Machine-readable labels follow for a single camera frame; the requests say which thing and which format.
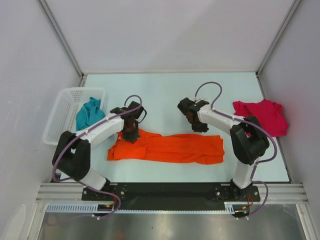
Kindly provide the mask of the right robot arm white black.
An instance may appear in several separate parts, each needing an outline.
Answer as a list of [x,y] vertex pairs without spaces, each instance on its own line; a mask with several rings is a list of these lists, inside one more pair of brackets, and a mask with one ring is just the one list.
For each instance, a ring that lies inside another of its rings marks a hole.
[[252,172],[258,159],[269,148],[267,134],[255,116],[237,118],[213,108],[205,100],[182,99],[177,105],[196,133],[206,133],[215,127],[231,138],[232,149],[238,162],[227,190],[216,190],[217,199],[242,201],[253,187]]

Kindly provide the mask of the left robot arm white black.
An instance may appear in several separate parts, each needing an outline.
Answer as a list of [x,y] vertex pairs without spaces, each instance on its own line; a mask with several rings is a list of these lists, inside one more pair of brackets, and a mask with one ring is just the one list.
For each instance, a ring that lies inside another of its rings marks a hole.
[[132,101],[129,106],[116,107],[110,113],[83,130],[61,134],[53,159],[52,174],[60,170],[70,179],[93,189],[100,200],[110,196],[110,181],[91,167],[91,151],[107,138],[122,134],[122,139],[135,143],[139,135],[139,118],[147,115],[145,108]]

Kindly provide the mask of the orange t-shirt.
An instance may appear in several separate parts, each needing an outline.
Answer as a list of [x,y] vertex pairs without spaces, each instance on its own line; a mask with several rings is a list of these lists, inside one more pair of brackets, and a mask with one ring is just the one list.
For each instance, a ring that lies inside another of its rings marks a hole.
[[220,164],[224,161],[224,140],[219,135],[183,133],[163,136],[143,129],[138,133],[140,137],[131,143],[124,140],[124,135],[119,132],[106,159],[201,165]]

